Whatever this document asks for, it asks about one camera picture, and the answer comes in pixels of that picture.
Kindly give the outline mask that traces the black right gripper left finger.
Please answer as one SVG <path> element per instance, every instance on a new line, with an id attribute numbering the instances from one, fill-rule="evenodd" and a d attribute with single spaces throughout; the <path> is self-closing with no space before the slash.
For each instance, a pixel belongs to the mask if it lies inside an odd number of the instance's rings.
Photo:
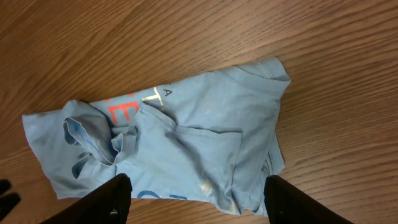
<path id="1" fill-rule="evenodd" d="M 126 174 L 118 174 L 60 213 L 47 224 L 126 224 L 132 186 Z"/>

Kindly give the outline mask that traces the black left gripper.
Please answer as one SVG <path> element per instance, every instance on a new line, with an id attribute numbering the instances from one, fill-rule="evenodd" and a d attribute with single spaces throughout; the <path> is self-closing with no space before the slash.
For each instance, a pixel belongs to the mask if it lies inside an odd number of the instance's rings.
<path id="1" fill-rule="evenodd" d="M 8 190 L 12 187 L 11 182 L 7 179 L 1 179 L 1 213 L 0 213 L 0 221 L 3 221 L 4 218 L 16 207 L 16 205 L 21 201 L 21 197 L 18 193 L 11 192 L 6 194 Z"/>

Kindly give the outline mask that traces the light blue t-shirt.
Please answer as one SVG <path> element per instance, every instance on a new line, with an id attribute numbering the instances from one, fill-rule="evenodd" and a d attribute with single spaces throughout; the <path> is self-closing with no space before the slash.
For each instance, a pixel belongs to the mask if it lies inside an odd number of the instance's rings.
<path id="1" fill-rule="evenodd" d="M 71 100 L 22 123 L 60 199 L 126 174 L 134 198 L 266 215 L 266 178 L 284 168 L 275 128 L 289 83 L 272 58 L 94 103 Z"/>

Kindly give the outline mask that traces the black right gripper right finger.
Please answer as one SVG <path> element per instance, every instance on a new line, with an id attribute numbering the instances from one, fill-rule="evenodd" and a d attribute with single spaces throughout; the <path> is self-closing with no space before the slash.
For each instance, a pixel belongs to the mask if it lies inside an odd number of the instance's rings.
<path id="1" fill-rule="evenodd" d="M 352 224 L 278 175 L 266 179 L 264 196 L 270 224 Z"/>

